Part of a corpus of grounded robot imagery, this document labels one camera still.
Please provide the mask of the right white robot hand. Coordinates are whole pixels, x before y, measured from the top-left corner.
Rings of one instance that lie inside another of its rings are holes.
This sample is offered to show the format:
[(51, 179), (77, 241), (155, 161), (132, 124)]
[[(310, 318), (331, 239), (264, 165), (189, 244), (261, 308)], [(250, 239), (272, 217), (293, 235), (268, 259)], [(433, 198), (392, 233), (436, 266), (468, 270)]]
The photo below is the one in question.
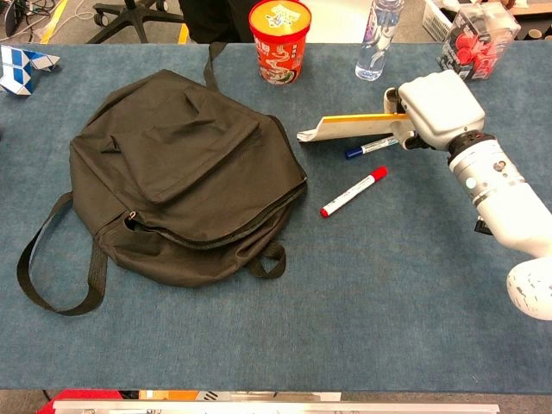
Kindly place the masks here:
[(391, 123), (391, 132), (406, 149), (447, 151), (465, 133), (480, 132), (485, 111), (464, 80), (452, 70), (433, 72), (389, 88), (384, 93), (386, 114), (406, 114), (410, 125)]

